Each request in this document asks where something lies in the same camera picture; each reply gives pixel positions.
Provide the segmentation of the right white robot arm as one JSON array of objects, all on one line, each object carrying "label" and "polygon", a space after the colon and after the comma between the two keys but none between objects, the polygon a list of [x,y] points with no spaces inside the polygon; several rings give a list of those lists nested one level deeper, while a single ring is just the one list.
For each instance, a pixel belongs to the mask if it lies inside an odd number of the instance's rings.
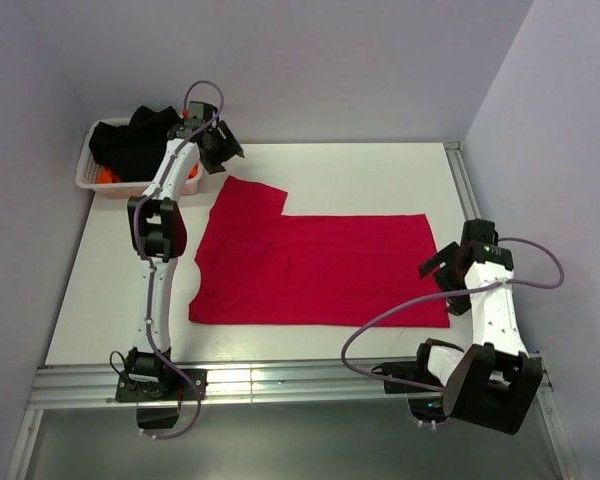
[{"label": "right white robot arm", "polygon": [[509,435],[516,434],[534,400],[544,372],[521,339],[513,289],[511,251],[494,243],[455,243],[421,268],[426,275],[439,263],[434,278],[445,292],[468,289],[449,307],[471,311],[472,343],[462,350],[429,339],[413,365],[415,383],[423,389],[443,387],[444,415]]}]

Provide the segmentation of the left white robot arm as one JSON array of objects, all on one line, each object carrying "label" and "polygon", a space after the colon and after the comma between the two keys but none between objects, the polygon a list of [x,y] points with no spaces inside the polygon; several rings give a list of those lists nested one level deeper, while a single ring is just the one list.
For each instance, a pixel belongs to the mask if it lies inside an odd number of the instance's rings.
[{"label": "left white robot arm", "polygon": [[127,202],[132,246],[141,260],[144,303],[124,368],[126,381],[152,399],[170,395],[180,378],[170,365],[169,334],[173,277],[187,245],[179,198],[193,168],[220,173],[226,161],[243,155],[225,121],[203,125],[185,120],[169,131],[164,158],[149,186]]}]

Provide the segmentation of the red t shirt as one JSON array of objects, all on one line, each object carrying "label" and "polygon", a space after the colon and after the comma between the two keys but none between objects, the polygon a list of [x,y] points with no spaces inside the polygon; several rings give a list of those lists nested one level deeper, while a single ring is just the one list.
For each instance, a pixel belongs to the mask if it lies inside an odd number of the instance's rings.
[{"label": "red t shirt", "polygon": [[228,177],[195,256],[189,319],[205,325],[359,327],[432,294],[425,215],[288,216],[286,192]]}]

